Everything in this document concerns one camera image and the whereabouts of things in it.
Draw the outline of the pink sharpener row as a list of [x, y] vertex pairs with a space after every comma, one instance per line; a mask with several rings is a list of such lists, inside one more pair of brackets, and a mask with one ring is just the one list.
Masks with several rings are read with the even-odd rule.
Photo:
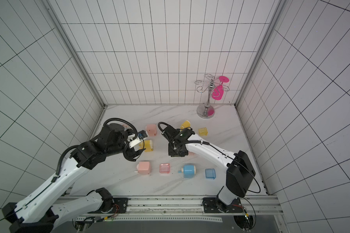
[[136, 173], [141, 175], [149, 175], [151, 173], [151, 164], [149, 161], [140, 161], [136, 167]]
[[146, 130], [148, 136], [150, 136], [150, 137], [154, 137], [157, 135], [157, 125], [155, 125], [155, 124], [146, 125], [145, 130]]

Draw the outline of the pink tray bottom row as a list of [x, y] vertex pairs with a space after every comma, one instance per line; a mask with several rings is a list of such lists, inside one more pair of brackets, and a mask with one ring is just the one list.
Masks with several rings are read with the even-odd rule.
[[161, 174], [169, 174], [171, 171], [171, 166], [169, 163], [162, 163], [159, 165], [159, 172]]

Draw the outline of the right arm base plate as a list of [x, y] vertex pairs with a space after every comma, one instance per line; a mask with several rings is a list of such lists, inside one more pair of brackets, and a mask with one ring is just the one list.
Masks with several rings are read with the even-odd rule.
[[243, 208], [241, 206], [241, 201], [239, 198], [234, 199], [229, 205], [226, 205], [217, 197], [203, 198], [202, 206], [204, 208], [204, 213], [209, 214], [243, 212]]

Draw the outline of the yellow tray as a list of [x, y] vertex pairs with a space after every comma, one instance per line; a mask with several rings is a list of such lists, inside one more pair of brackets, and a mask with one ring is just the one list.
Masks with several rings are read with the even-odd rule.
[[207, 136], [207, 135], [208, 135], [208, 130], [207, 130], [207, 128], [206, 128], [206, 127], [204, 127], [204, 128], [199, 128], [199, 129], [198, 129], [198, 134], [199, 134], [200, 136]]

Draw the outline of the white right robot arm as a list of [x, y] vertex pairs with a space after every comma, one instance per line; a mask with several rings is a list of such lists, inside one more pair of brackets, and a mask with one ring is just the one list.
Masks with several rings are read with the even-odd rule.
[[222, 149], [202, 139], [190, 127], [176, 129], [165, 122], [157, 124], [161, 135], [168, 141], [168, 154], [171, 157], [184, 157], [195, 153], [216, 166], [226, 174], [226, 182], [217, 195], [217, 201], [229, 206], [236, 198], [245, 197], [255, 179], [255, 169], [248, 155]]

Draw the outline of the pink sharpener bottom row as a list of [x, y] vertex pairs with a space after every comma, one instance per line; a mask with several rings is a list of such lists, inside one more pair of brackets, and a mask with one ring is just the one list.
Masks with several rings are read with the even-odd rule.
[[151, 164], [149, 161], [140, 161], [136, 167], [136, 173], [141, 175], [149, 175], [151, 173]]

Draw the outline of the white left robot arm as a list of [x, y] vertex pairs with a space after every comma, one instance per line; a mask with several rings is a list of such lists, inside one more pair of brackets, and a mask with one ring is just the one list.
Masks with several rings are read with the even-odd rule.
[[11, 223], [12, 233], [50, 233], [64, 222], [89, 212], [102, 214], [119, 211], [113, 196], [106, 188], [89, 192], [76, 200], [55, 204], [59, 197], [79, 178], [105, 162], [111, 155], [123, 154], [135, 162], [143, 150], [134, 147], [148, 137], [121, 118], [109, 118], [98, 135], [79, 145], [70, 146], [60, 156], [55, 174], [18, 203], [4, 206], [4, 219]]

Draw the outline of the pink sharpener top row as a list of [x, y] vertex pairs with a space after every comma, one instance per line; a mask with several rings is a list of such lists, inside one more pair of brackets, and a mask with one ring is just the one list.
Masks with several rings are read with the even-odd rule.
[[154, 137], [157, 135], [157, 125], [155, 125], [155, 124], [146, 125], [145, 130], [146, 130], [148, 136], [150, 136], [150, 137]]

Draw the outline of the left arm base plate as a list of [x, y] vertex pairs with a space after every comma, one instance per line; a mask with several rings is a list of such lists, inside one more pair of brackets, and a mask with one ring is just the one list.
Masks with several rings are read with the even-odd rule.
[[124, 214], [128, 207], [128, 198], [113, 198], [103, 201], [99, 212], [103, 214]]

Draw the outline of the yellow sharpener row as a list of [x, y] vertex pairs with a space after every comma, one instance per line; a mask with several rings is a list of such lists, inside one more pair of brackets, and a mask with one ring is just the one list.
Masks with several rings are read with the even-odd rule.
[[152, 140], [144, 140], [139, 144], [140, 149], [144, 149], [145, 152], [152, 152], [154, 150]]

